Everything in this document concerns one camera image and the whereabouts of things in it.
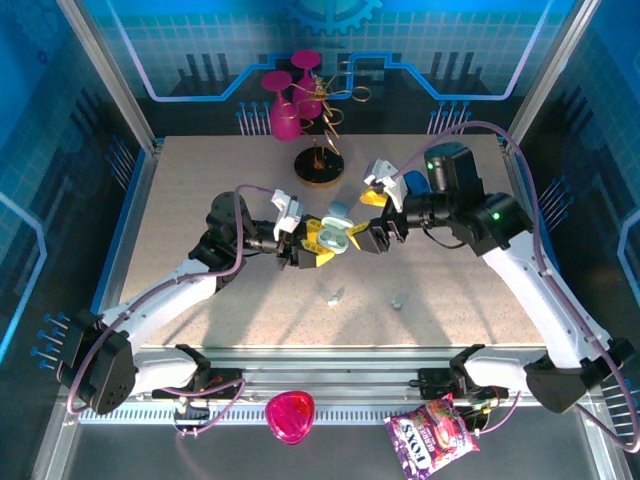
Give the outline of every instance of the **beige table surface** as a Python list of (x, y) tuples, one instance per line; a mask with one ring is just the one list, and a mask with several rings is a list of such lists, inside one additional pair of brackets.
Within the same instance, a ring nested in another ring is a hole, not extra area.
[[(464, 136), (487, 192), (511, 192), (494, 136)], [(302, 185), (293, 158), (308, 138), (278, 142), (270, 136), (168, 137), (160, 157), (125, 281), (122, 300), (167, 275), (206, 230), (213, 198), (238, 184), (282, 188), (307, 213), (323, 216), (328, 204), (356, 204), (362, 175), (376, 158), (403, 165), (426, 135), (342, 136), (341, 181), (327, 189)], [(275, 220), (267, 195), (245, 195), (254, 219)], [(359, 223), (379, 210), (356, 204)], [(438, 238), (455, 239), (443, 231)], [(334, 307), (327, 301), (340, 292)], [(391, 302), (400, 298), (403, 308)], [(273, 256), (252, 258), (236, 280), (160, 330), (150, 344), (422, 345), (477, 342), (540, 343), (540, 337), (502, 280), (469, 248), (449, 251), (412, 232), (404, 245), (382, 255), (353, 246), (319, 269), (279, 271)]]

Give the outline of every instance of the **gear logo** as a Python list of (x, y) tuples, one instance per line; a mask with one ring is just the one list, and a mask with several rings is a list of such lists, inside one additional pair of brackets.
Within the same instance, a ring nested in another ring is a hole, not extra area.
[(336, 31), (346, 34), (349, 27), (360, 28), (363, 20), (371, 19), (373, 9), (381, 6), (380, 0), (286, 0), (284, 9), (301, 28), (332, 35)]

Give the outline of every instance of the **small white piece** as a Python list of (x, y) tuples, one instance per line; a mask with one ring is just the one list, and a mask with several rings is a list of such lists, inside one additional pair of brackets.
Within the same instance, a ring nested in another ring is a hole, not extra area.
[(333, 227), (325, 227), (318, 232), (318, 245), (336, 254), (341, 254), (349, 248), (349, 237), (345, 230), (338, 230)]
[(375, 183), (382, 183), (384, 185), (384, 192), (389, 195), (393, 201), (393, 206), (398, 212), (401, 212), (402, 202), (404, 201), (404, 197), (407, 196), (408, 189), (404, 177), (396, 180), (391, 178), (396, 173), (398, 173), (398, 169), (394, 167), (391, 162), (379, 158), (367, 167), (364, 174), (364, 183), (368, 186), (372, 186)]
[(326, 215), (321, 220), (323, 227), (333, 227), (338, 230), (346, 230), (353, 227), (353, 222), (346, 217), (339, 217), (337, 215)]
[(273, 227), (273, 237), (278, 240), (281, 231), (293, 233), (302, 220), (304, 207), (300, 202), (293, 200), (280, 189), (274, 192), (273, 197), (271, 197), (271, 203), (280, 210), (276, 225)]

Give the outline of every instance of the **snack package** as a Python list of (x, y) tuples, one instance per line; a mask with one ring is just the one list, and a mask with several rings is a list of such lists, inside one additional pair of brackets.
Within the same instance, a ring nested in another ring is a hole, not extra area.
[(451, 394), (385, 419), (408, 480), (424, 480), (465, 453), (479, 450)]

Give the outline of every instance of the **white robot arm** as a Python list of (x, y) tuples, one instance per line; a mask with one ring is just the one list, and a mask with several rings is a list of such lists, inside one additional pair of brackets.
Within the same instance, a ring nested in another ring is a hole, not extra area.
[[(484, 345), (470, 347), (451, 362), (454, 393), (465, 396), (474, 389), (499, 386), (530, 392), (546, 408), (564, 412), (611, 375), (594, 343), (599, 342), (618, 366), (633, 355), (633, 348), (627, 340), (612, 339), (588, 315), (550, 262), (545, 262), (545, 271), (539, 271), (531, 220), (509, 195), (484, 193), (468, 148), (459, 143), (439, 145), (425, 154), (425, 160), (432, 191), (410, 192), (403, 198), (401, 210), (395, 207), (398, 199), (389, 195), (382, 216), (371, 220), (366, 228), (357, 228), (357, 245), (381, 253), (389, 249), (390, 237), (402, 243), (410, 229), (421, 229), (429, 235), (431, 228), (451, 228), (462, 244), (471, 247), (504, 280), (546, 345), (546, 349), (526, 356)], [(367, 185), (386, 186), (385, 172), (380, 178), (371, 174), (379, 170), (368, 170)], [(544, 249), (541, 253), (546, 259)], [(593, 332), (590, 338), (545, 276), (553, 277), (585, 319)]]
[[(237, 245), (233, 195), (226, 192), (214, 199), (209, 229), (173, 272), (101, 315), (80, 312), (70, 319), (56, 375), (97, 413), (112, 411), (132, 394), (167, 387), (195, 392), (220, 377), (219, 369), (210, 369), (209, 361), (187, 345), (155, 352), (141, 347), (181, 313), (228, 285), (244, 266), (245, 249), (275, 254), (282, 268), (315, 266), (312, 253), (300, 248), (299, 237), (306, 230), (297, 230), (303, 209), (299, 202), (277, 190), (272, 198), (280, 210), (277, 221), (254, 222), (239, 197), (243, 234)], [(224, 372), (232, 375), (229, 380), (241, 375), (238, 369), (228, 370), (233, 370)]]

